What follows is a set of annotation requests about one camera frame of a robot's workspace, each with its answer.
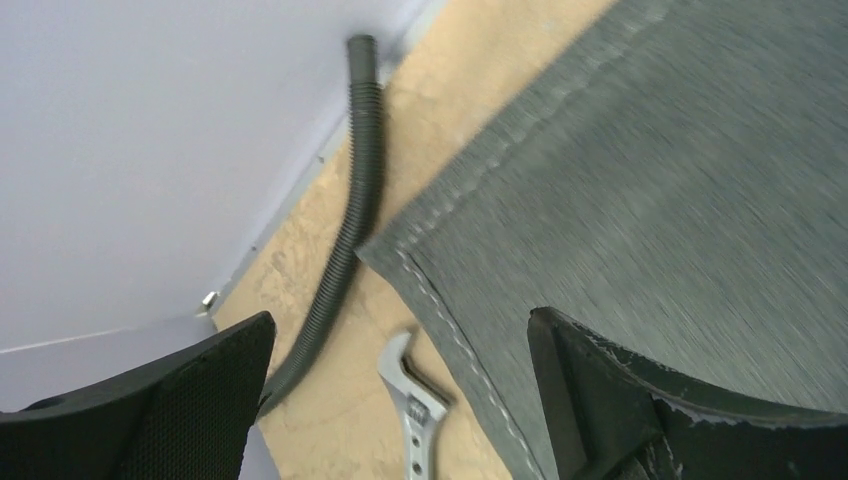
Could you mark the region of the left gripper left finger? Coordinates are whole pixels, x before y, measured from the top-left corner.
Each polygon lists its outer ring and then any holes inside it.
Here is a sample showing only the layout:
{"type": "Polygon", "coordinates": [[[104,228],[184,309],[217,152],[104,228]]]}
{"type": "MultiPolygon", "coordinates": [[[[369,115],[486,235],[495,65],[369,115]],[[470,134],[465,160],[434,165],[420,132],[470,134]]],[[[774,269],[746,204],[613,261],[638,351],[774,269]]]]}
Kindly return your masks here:
{"type": "Polygon", "coordinates": [[[4,479],[236,479],[276,334],[271,314],[1,415],[4,479]]]}

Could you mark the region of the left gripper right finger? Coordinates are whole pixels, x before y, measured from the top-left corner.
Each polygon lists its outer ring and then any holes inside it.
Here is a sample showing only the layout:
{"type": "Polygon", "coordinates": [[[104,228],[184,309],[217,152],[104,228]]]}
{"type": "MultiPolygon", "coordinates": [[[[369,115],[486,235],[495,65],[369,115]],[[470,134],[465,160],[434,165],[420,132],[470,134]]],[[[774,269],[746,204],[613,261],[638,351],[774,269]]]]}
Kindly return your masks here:
{"type": "Polygon", "coordinates": [[[527,337],[562,479],[843,479],[847,418],[736,393],[551,307],[527,337]]]}

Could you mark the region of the grey cloth napkin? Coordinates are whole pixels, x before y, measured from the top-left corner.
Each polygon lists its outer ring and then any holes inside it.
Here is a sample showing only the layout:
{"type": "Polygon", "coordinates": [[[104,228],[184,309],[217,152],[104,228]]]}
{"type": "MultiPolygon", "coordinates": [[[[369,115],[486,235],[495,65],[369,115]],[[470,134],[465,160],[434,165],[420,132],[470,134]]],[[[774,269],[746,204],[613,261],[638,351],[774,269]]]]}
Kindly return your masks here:
{"type": "Polygon", "coordinates": [[[847,5],[620,1],[361,249],[515,479],[552,306],[682,373],[847,409],[847,5]]]}

